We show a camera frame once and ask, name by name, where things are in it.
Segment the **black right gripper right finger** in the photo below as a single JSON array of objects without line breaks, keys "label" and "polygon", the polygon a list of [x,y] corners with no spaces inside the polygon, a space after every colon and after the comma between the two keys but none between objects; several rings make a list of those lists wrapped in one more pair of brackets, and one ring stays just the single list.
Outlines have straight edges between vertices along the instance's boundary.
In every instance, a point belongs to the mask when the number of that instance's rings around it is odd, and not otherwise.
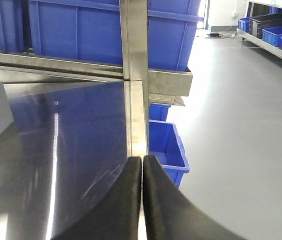
[{"label": "black right gripper right finger", "polygon": [[193,205],[153,155],[143,161],[143,204],[150,240],[240,240]]}]

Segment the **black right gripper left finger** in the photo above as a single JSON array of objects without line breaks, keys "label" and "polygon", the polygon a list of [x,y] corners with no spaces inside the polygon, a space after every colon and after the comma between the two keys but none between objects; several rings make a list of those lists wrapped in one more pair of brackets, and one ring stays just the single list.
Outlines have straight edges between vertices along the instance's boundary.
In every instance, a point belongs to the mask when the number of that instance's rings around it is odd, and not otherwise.
[{"label": "black right gripper left finger", "polygon": [[55,240],[136,240],[141,201],[142,163],[139,156],[126,165],[106,196]]}]

